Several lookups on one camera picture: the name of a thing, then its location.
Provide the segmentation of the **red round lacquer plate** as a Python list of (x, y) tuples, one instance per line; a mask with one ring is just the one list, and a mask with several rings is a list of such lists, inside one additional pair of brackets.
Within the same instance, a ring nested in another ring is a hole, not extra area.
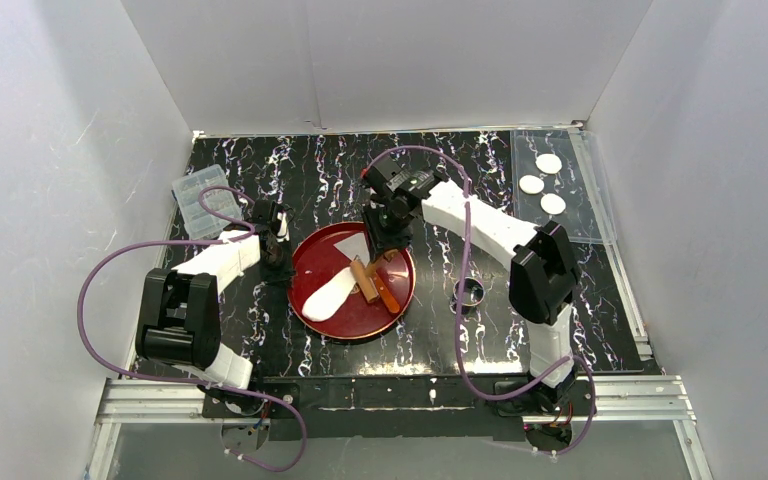
[(293, 313), (320, 335), (361, 340), (384, 332), (408, 310), (416, 284), (410, 252), (371, 260), (361, 222), (323, 227), (292, 255), (296, 275), (287, 291)]

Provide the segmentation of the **white dough lump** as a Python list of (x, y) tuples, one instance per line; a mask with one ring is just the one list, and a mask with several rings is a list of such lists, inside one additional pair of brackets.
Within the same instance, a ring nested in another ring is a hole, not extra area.
[(342, 307), (355, 286), (350, 267), (343, 268), (307, 298), (302, 308), (303, 316), (316, 323), (330, 319)]

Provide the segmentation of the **wooden double-ended pastry roller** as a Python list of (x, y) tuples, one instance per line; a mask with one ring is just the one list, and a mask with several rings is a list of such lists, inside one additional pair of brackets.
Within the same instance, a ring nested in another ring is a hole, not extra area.
[(400, 305), (377, 271), (381, 265), (389, 263), (397, 253), (395, 249), (388, 250), (370, 264), (364, 264), (360, 256), (356, 255), (349, 264), (352, 276), (365, 301), (368, 304), (380, 301), (390, 313), (397, 312)]

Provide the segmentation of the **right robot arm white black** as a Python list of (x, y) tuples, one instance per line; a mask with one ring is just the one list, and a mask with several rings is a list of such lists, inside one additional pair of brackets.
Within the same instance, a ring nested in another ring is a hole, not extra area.
[(508, 272), (508, 299), (524, 320), (529, 339), (528, 380), (508, 393), (490, 394), (473, 383), (468, 388), (488, 401), (528, 394), (558, 403), (576, 380), (571, 347), (571, 310), (581, 271), (563, 226), (520, 220), (473, 195), (467, 174), (456, 183), (434, 170), (411, 171), (385, 151), (362, 171), (371, 197), (362, 209), (369, 255), (379, 260), (408, 247), (410, 225), (427, 224), (459, 234), (463, 254), (478, 248)]

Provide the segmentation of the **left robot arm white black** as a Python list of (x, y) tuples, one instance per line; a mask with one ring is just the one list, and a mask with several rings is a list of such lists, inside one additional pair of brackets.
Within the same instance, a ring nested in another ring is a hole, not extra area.
[(256, 266), (263, 283), (287, 288), (292, 265), (291, 209), (258, 200), (247, 221), (254, 234), (228, 230), (172, 269), (155, 268), (145, 278), (135, 349), (139, 357), (172, 366), (211, 384), (246, 389), (254, 366), (221, 341), (220, 294)]

